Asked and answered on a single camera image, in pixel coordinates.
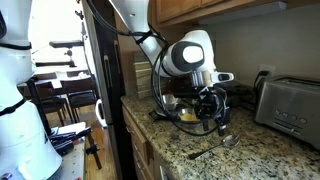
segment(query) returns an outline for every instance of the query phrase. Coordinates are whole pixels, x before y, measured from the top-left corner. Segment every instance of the refrigerator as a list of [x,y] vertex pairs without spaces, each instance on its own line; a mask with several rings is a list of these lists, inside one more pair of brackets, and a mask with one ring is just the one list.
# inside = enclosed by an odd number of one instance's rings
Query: refrigerator
[[[84,37],[85,54],[99,95],[97,120],[109,134],[117,178],[136,179],[130,134],[125,128],[120,100],[125,95],[125,87],[117,35],[103,28],[92,16],[86,1],[82,3],[83,34],[88,36]],[[95,1],[94,4],[104,19],[115,26],[114,11],[109,1]]]

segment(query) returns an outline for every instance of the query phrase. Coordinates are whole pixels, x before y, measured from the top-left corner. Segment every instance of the toaster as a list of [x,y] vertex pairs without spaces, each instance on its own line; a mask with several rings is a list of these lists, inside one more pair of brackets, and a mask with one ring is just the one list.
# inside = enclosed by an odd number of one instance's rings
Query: toaster
[[320,80],[275,76],[262,81],[254,120],[320,150]]

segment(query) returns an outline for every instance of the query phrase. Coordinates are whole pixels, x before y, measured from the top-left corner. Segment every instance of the granite countertop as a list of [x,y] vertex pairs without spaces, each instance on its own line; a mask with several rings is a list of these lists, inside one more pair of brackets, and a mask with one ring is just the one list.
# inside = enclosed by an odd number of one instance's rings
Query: granite countertop
[[188,154],[218,145],[225,136],[191,136],[171,122],[154,121],[148,115],[156,107],[151,97],[121,100],[175,179],[320,179],[320,151],[255,123],[242,108],[231,109],[225,135],[240,135],[238,146],[218,147],[189,160]]

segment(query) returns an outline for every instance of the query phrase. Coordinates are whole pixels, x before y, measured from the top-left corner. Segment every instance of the wooden cabinet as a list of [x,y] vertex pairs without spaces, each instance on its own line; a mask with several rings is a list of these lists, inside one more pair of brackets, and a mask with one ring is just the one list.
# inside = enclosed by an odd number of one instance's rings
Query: wooden cabinet
[[127,131],[131,134],[134,164],[139,180],[154,179],[153,149],[144,137],[128,110],[122,106]]
[[217,16],[276,0],[155,0],[160,27]]

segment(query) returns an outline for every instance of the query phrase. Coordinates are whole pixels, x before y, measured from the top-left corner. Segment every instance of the upper cabinet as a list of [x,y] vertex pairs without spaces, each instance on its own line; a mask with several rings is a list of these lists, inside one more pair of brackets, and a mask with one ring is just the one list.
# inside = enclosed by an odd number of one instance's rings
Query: upper cabinet
[[192,22],[276,0],[156,0],[160,26]]

